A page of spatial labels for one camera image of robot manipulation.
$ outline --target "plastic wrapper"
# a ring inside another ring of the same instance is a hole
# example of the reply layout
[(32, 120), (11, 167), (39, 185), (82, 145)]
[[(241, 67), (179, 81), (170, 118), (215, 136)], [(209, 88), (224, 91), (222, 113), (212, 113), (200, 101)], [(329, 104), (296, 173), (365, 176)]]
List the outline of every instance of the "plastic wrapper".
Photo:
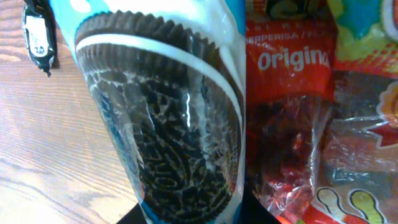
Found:
[(315, 193), (334, 50), (327, 22), (247, 22), (246, 181), (275, 216), (301, 214)]
[(339, 35), (335, 69), (398, 77), (398, 2), (328, 0)]
[(147, 222), (236, 222), (245, 155), (244, 1), (50, 5)]
[(398, 81), (336, 77), (319, 188), (299, 223), (398, 223)]

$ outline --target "transparent plastic window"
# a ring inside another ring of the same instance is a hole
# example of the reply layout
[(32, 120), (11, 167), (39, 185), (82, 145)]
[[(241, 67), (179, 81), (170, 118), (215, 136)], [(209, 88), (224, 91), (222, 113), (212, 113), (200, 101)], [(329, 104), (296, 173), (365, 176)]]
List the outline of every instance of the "transparent plastic window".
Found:
[(398, 81), (337, 74), (336, 101), (319, 188), (299, 222), (398, 223)]
[(303, 212), (316, 188), (318, 143), (329, 118), (329, 103), (301, 96), (248, 111), (249, 186), (273, 215), (286, 208)]

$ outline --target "red packaging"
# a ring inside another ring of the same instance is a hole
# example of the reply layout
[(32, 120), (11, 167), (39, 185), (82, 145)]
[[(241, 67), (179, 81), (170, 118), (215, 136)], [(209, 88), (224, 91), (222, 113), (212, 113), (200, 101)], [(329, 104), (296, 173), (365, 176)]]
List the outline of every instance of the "red packaging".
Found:
[(315, 193), (333, 100), (335, 28), (247, 21), (247, 184), (273, 215), (300, 215)]

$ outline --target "white stripe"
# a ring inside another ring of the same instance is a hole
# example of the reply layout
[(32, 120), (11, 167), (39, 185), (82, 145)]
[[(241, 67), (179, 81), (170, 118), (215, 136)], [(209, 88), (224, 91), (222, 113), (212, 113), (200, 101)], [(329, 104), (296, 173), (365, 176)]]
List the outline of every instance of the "white stripe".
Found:
[(239, 91), (244, 95), (242, 82), (239, 79), (238, 71), (235, 67), (234, 60), (232, 58), (231, 52), (226, 45), (222, 45), (220, 47), (220, 57), (225, 64), (225, 67), (228, 69), (232, 79), (235, 81), (236, 86), (238, 86)]
[(381, 6), (382, 25), (388, 36), (398, 41), (398, 31), (394, 21), (394, 3), (392, 0), (384, 0)]
[(78, 43), (78, 45), (76, 46), (76, 52), (83, 47), (87, 47), (93, 44), (117, 44), (128, 47), (135, 47), (137, 49), (142, 49), (164, 55), (195, 69), (204, 76), (213, 80), (230, 98), (235, 108), (235, 112), (238, 116), (239, 125), (242, 133), (242, 113), (235, 92), (233, 91), (228, 81), (217, 70), (215, 70), (212, 66), (207, 64), (202, 59), (199, 59), (184, 50), (178, 49), (169, 44), (159, 42), (157, 40), (151, 40), (145, 37), (138, 37), (126, 34), (98, 34), (86, 37)]

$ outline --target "cartoon logo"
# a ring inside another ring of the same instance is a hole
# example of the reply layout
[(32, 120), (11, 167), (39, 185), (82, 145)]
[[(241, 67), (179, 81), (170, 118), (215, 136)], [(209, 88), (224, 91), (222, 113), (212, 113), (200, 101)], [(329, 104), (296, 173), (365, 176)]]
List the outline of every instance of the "cartoon logo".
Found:
[(359, 215), (349, 213), (341, 205), (341, 197), (329, 187), (317, 190), (316, 198), (305, 211), (300, 224), (311, 223), (346, 223), (346, 224), (380, 224), (387, 219), (379, 209), (379, 202), (373, 194), (362, 189), (348, 192), (349, 205), (358, 211)]
[(377, 137), (377, 147), (387, 149), (398, 146), (398, 81), (391, 83), (380, 94), (377, 112), (385, 121), (365, 128), (365, 131)]

